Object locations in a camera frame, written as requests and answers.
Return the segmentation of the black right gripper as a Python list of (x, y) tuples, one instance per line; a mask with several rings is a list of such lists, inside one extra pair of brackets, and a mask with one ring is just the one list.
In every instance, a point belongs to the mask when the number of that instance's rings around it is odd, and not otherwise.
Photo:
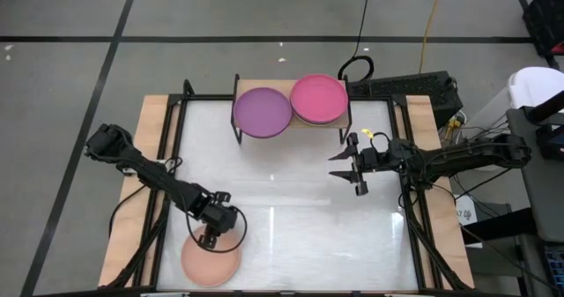
[(384, 153), (378, 152), (374, 147), (358, 149), (359, 139), (354, 132), (347, 137), (347, 147), (338, 155), (330, 160), (352, 159), (351, 170), (349, 171), (330, 171), (330, 175), (342, 178), (354, 185), (357, 197), (365, 196), (368, 193), (367, 182), (363, 178), (364, 174), (384, 171)]

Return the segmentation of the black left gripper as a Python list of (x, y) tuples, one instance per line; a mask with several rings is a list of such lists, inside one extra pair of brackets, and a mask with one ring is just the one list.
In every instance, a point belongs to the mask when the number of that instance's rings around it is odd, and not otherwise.
[(200, 248), (214, 248), (218, 237), (234, 228), (237, 211), (229, 204), (230, 200), (230, 193), (216, 192), (193, 205), (193, 216), (205, 224), (204, 234), (207, 236), (201, 234), (198, 237)]

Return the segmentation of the peach plate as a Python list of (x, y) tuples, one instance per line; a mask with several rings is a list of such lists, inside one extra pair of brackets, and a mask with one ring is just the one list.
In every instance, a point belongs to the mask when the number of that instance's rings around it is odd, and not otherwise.
[(226, 283), (236, 273), (240, 263), (241, 248), (228, 253), (212, 253), (199, 248), (190, 236), (182, 246), (182, 270), (197, 286), (215, 287)]

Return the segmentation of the pink plate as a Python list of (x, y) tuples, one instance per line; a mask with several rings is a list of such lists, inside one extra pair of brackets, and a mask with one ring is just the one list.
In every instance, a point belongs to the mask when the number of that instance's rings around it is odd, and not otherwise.
[(307, 75), (290, 92), (293, 111), (309, 123), (333, 123), (347, 110), (348, 94), (341, 80), (324, 74)]

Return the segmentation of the purple plate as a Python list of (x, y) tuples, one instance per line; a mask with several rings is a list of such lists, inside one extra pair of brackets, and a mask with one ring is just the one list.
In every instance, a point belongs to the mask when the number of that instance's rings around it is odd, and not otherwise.
[(293, 115), (289, 99), (278, 90), (258, 87), (246, 91), (234, 103), (234, 120), (241, 131), (255, 138), (276, 137)]

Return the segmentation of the white paper label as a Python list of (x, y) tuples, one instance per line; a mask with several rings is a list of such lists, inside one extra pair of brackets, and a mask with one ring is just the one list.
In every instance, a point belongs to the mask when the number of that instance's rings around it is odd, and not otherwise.
[(468, 196), (460, 197), (456, 200), (456, 213), (459, 223), (463, 226), (478, 221), (475, 204)]

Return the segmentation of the grey side desk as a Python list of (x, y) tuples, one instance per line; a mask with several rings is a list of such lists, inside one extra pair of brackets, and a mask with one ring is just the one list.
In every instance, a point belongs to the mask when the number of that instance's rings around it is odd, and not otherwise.
[(564, 242), (564, 160), (542, 157), (536, 137), (539, 126), (530, 123), (522, 109), (510, 109), (506, 117), (511, 133), (531, 148), (522, 175), (538, 235), (544, 241)]

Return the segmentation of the white bin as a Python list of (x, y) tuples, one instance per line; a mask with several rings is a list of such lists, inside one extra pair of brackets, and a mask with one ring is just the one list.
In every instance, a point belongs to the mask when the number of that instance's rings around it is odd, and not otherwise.
[(552, 68), (527, 67), (508, 79), (512, 108), (536, 107), (564, 91), (564, 73)]

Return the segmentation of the black fabric chair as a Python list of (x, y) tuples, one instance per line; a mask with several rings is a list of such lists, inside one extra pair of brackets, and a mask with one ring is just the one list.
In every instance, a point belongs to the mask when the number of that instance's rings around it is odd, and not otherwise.
[(559, 70), (556, 56), (564, 56), (564, 0), (532, 0), (523, 21), (537, 53), (550, 68)]

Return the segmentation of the black table frame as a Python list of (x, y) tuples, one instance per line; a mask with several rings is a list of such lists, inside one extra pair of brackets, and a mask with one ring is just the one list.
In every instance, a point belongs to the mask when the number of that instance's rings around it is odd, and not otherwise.
[(152, 95), (145, 98), (135, 146), (151, 160), (158, 149), (178, 157), (175, 177), (232, 196), (242, 215), (219, 238), (218, 249), (241, 245), (241, 263), (224, 284), (201, 287), (181, 266), (187, 219), (160, 191), (122, 186), (100, 284), (126, 286), (122, 274), (142, 227), (159, 221), (159, 237), (140, 269), (141, 282), (185, 293), (412, 293), (473, 283), (449, 181), (414, 193), (393, 172), (369, 174), (368, 193), (330, 175), (349, 160), (330, 160), (343, 145), (334, 128), (288, 128), (268, 139), (238, 142), (231, 126), (233, 95)]

